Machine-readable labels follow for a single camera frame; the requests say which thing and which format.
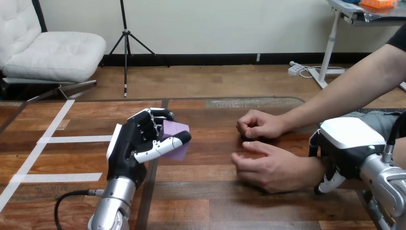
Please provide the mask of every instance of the tripod stand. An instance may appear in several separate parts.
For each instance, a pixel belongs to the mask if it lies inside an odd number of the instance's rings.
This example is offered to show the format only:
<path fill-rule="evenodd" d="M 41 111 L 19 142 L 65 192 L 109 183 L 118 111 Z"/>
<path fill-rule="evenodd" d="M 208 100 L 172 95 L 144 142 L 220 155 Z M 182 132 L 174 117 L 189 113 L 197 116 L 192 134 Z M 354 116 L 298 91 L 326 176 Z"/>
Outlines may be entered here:
<path fill-rule="evenodd" d="M 124 3 L 123 0 L 120 0 L 121 4 L 121 15 L 123 16 L 123 24 L 124 24 L 124 31 L 123 34 L 121 35 L 120 39 L 118 39 L 118 42 L 115 44 L 113 49 L 111 50 L 109 56 L 114 52 L 114 50 L 117 48 L 118 44 L 121 42 L 121 40 L 124 38 L 124 56 L 125 56 L 125 61 L 124 61 L 124 97 L 127 97 L 127 70 L 128 70 L 128 57 L 133 56 L 131 54 L 130 50 L 130 40 L 128 39 L 128 36 L 131 36 L 133 39 L 135 39 L 140 45 L 142 45 L 145 49 L 147 49 L 154 57 L 156 57 L 161 63 L 164 63 L 165 66 L 168 68 L 170 65 L 163 61 L 159 56 L 156 55 L 152 50 L 150 50 L 146 45 L 144 45 L 140 40 L 138 40 L 132 33 L 127 29 L 127 20 L 125 19 L 125 12 L 124 12 Z"/>

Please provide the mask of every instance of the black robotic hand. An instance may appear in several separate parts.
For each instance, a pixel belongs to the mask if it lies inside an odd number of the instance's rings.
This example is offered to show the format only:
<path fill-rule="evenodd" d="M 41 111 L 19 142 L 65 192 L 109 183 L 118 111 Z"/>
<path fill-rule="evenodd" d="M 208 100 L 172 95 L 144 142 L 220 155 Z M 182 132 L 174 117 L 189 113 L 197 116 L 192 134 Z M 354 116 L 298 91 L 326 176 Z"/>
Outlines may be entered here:
<path fill-rule="evenodd" d="M 173 121 L 173 113 L 167 109 L 150 108 L 128 118 L 124 125 L 116 126 L 107 150 L 107 180 L 124 176 L 139 187 L 147 173 L 144 162 L 158 158 L 191 140 L 190 133 L 183 131 L 162 142 L 158 141 L 164 120 Z"/>

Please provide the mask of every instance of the gray pants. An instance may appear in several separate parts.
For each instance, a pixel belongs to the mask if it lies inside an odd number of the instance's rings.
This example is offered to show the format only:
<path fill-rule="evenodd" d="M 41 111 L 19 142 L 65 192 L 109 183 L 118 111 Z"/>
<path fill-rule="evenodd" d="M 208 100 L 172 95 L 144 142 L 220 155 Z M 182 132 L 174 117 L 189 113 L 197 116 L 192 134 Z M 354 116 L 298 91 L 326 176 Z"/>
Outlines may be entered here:
<path fill-rule="evenodd" d="M 367 114 L 353 112 L 343 117 L 357 117 L 361 119 L 364 123 L 369 125 L 375 131 L 382 135 L 382 137 L 387 140 L 389 138 L 389 133 L 395 120 L 399 117 L 399 113 L 385 113 L 381 111 L 371 111 Z"/>

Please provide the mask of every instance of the robotic hand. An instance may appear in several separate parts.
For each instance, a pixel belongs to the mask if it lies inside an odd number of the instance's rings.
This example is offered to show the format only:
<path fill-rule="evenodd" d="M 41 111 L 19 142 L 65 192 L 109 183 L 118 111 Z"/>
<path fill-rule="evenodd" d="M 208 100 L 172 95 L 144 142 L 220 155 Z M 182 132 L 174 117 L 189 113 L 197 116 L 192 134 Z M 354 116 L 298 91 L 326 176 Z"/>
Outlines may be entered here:
<path fill-rule="evenodd" d="M 309 157 L 329 157 L 332 167 L 327 171 L 316 194 L 338 188 L 346 179 L 358 179 L 370 188 L 360 195 L 367 198 L 369 213 L 382 230 L 406 229 L 406 170 L 392 162 L 395 137 L 403 113 L 384 138 L 358 118 L 342 117 L 325 121 L 310 138 Z"/>
<path fill-rule="evenodd" d="M 107 150 L 107 187 L 88 223 L 89 230 L 128 230 L 130 206 L 136 189 L 144 181 L 144 162 L 158 158 L 191 140 L 182 131 L 157 140 L 163 120 L 173 121 L 173 113 L 161 108 L 144 109 L 117 125 Z"/>

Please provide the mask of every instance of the purple cube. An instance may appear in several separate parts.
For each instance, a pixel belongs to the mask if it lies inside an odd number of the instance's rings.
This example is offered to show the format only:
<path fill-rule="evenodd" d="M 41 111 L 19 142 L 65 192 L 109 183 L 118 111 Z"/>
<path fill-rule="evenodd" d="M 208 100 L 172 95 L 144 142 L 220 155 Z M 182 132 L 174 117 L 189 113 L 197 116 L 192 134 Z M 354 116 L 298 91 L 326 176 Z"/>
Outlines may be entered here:
<path fill-rule="evenodd" d="M 173 136 L 177 133 L 180 133 L 182 131 L 185 131 L 185 130 L 190 132 L 188 125 L 164 120 L 161 131 L 159 132 L 158 140 L 162 140 L 162 139 L 171 137 L 171 136 Z M 162 156 L 169 158 L 169 159 L 176 160 L 176 161 L 182 161 L 185 159 L 185 155 L 186 155 L 186 151 L 188 150 L 189 143 L 190 142 L 188 142 L 188 143 L 180 146 L 179 148 L 174 149 Z"/>

